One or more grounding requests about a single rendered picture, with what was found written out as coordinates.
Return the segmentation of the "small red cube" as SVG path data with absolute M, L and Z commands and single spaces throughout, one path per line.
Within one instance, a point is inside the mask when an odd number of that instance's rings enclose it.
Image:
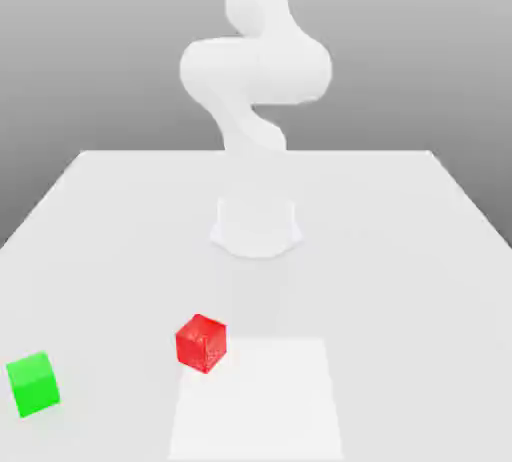
M 177 360 L 208 374 L 227 353 L 227 326 L 195 314 L 175 334 Z

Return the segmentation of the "small green cube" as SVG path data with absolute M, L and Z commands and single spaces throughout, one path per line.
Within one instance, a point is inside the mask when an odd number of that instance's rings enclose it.
M 60 402 L 57 380 L 46 352 L 39 351 L 7 363 L 6 370 L 21 418 Z

